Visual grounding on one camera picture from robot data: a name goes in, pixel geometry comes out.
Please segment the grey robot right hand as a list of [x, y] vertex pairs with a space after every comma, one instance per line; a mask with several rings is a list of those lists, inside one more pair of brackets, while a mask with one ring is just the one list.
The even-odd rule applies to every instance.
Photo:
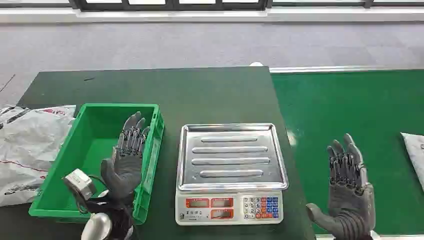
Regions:
[[314, 203], [306, 205], [309, 219], [336, 240], [371, 240], [376, 225], [374, 187], [368, 181], [361, 151], [352, 136], [336, 139], [328, 153], [328, 212]]

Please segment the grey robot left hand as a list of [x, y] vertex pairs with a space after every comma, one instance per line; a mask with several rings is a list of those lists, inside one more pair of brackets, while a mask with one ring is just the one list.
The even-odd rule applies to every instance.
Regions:
[[137, 111], [125, 121], [111, 157], [101, 161], [100, 174], [111, 198], [130, 196], [142, 180], [143, 151], [150, 127]]

